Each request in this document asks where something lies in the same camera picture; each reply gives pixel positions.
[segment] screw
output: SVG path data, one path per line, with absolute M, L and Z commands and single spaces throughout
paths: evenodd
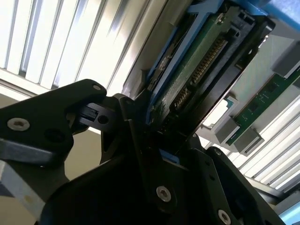
M 217 214 L 218 214 L 219 218 L 221 219 L 221 221 L 224 224 L 226 224 L 226 225 L 231 224 L 231 219 L 230 219 L 229 215 L 224 210 L 218 210 Z
M 165 203 L 168 203 L 171 200 L 171 193 L 165 186 L 157 187 L 156 194 Z
M 224 13 L 221 13 L 221 14 L 217 17 L 217 19 L 216 19 L 216 24 L 222 24 L 222 23 L 224 23 L 224 19 L 225 19 Z
M 30 127 L 30 123 L 23 118 L 12 118 L 7 121 L 7 126 L 14 131 L 25 131 Z
M 101 88 L 98 85 L 94 85 L 93 88 L 95 88 L 96 90 L 101 90 Z
M 220 152 L 218 149 L 215 149 L 215 152 L 216 152 L 216 154 L 217 154 L 218 156 L 221 155 L 221 152 Z

